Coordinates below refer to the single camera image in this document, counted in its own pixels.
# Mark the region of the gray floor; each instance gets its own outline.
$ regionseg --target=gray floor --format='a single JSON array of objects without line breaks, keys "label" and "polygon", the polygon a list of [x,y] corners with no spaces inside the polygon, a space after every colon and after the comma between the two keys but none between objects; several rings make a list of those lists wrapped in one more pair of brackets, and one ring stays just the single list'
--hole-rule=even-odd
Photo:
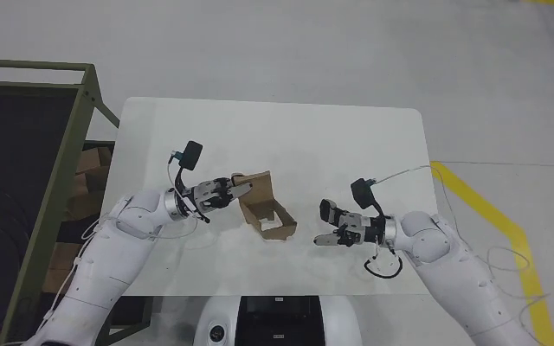
[{"label": "gray floor", "polygon": [[[132,96],[415,108],[430,158],[448,162],[525,228],[543,289],[554,291],[548,267],[554,260],[548,217],[554,209],[554,6],[509,0],[4,1],[0,52],[2,59],[93,62],[116,114]],[[75,79],[0,70],[2,76]],[[113,139],[115,132],[97,117],[88,136]],[[439,188],[439,207],[448,216]],[[461,200],[449,198],[478,251],[507,243]],[[501,280],[521,291],[517,277]],[[471,344],[429,296],[355,299],[368,346]],[[202,302],[166,299],[152,328],[120,344],[160,344],[162,335],[168,345],[186,344]],[[522,304],[509,303],[514,312]]]}]

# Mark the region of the cardboard box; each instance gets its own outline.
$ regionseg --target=cardboard box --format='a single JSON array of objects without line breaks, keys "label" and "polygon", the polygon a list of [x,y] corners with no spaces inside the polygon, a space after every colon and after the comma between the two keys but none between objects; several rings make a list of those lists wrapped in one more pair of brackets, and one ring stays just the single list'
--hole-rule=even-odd
[{"label": "cardboard box", "polygon": [[[52,252],[52,257],[50,258],[50,264],[48,265],[46,278],[42,284],[43,292],[58,292],[61,284],[63,284],[63,281],[71,272],[73,261],[75,257],[77,257],[80,249],[81,244],[55,243],[54,251]],[[64,289],[61,291],[62,293],[65,293],[68,290],[71,279],[72,278],[70,278],[66,283]]]},{"label": "cardboard box", "polygon": [[86,170],[91,170],[96,167],[109,166],[111,162],[112,153],[108,148],[92,148],[81,153],[75,174],[80,174]]},{"label": "cardboard box", "polygon": [[[269,171],[252,176],[234,176],[235,184],[252,183],[252,189],[239,197],[239,205],[246,222],[266,240],[287,240],[296,232],[297,223],[287,210],[274,198],[273,185]],[[274,220],[275,214],[282,226],[262,229],[260,220]]]},{"label": "cardboard box", "polygon": [[111,161],[112,154],[106,147],[81,153],[64,221],[81,220],[101,211]]},{"label": "cardboard box", "polygon": [[110,166],[92,168],[74,177],[71,197],[86,195],[90,192],[104,191]]},{"label": "cardboard box", "polygon": [[91,192],[68,199],[64,221],[76,221],[90,215],[98,214],[102,210],[104,191]]}]

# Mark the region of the white tabletop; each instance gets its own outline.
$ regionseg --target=white tabletop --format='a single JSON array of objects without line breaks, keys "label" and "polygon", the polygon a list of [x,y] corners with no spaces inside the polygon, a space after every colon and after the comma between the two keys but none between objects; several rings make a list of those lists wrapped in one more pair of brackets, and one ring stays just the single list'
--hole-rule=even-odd
[{"label": "white tabletop", "polygon": [[[124,107],[103,212],[125,194],[167,188],[171,151],[203,144],[186,185],[231,173],[271,171],[275,198],[298,222],[287,241],[263,240],[244,222],[238,202],[209,213],[209,225],[179,240],[158,240],[126,295],[362,295],[427,293],[410,266],[395,279],[371,276],[372,244],[316,247],[333,227],[319,220],[322,198],[362,210],[351,196],[359,177],[379,178],[428,164],[422,117],[413,109],[320,106],[198,99],[132,98]],[[429,170],[374,187],[387,214],[436,213]],[[372,209],[364,212],[374,215]],[[188,231],[187,224],[162,234]],[[384,253],[379,268],[390,270]]]}]

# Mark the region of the green metal frame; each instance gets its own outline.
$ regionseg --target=green metal frame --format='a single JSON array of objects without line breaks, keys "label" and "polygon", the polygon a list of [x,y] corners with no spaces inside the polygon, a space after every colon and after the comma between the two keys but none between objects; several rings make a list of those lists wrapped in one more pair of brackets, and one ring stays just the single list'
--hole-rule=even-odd
[{"label": "green metal frame", "polygon": [[0,67],[30,68],[47,70],[83,71],[81,83],[48,84],[19,83],[0,81],[0,88],[17,94],[32,94],[41,89],[76,89],[77,94],[68,124],[61,140],[60,149],[50,174],[48,186],[42,198],[41,209],[36,218],[33,234],[16,287],[11,296],[10,306],[3,322],[0,344],[26,340],[32,331],[36,306],[46,277],[50,256],[61,225],[61,218],[69,194],[73,176],[85,143],[88,126],[94,108],[98,109],[114,126],[119,127],[119,119],[110,111],[100,94],[100,86],[93,64],[75,64],[65,62],[6,61],[0,60]]}]

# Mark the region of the yellow tape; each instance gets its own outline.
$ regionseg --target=yellow tape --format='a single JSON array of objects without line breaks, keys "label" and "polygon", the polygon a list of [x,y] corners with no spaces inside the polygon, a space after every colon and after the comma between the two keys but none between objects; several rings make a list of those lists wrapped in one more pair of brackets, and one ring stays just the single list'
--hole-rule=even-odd
[{"label": "yellow tape", "polygon": [[525,0],[527,3],[543,3],[546,5],[554,5],[554,0]]},{"label": "yellow tape", "polygon": [[[431,166],[441,172],[444,185],[448,189],[460,197],[460,199],[475,210],[477,214],[481,215],[485,220],[491,222],[497,229],[499,229],[500,232],[502,232],[502,234],[504,234],[512,243],[512,249],[523,254],[529,260],[530,267],[527,270],[519,272],[519,279],[521,280],[524,294],[526,296],[543,295],[544,293],[540,285],[540,278],[533,263],[531,248],[527,242],[525,230],[512,220],[508,219],[507,216],[502,214],[502,212],[496,209],[490,202],[481,197],[442,163],[431,162]],[[435,170],[432,171],[433,176],[440,180],[441,177],[438,172]],[[518,267],[525,267],[526,263],[523,259],[517,255],[514,255],[514,258]],[[531,314],[531,322],[535,331],[535,337],[541,343],[554,345],[554,330],[552,329],[552,323],[546,302],[541,300],[540,302],[532,305],[529,308],[529,313]]]}]

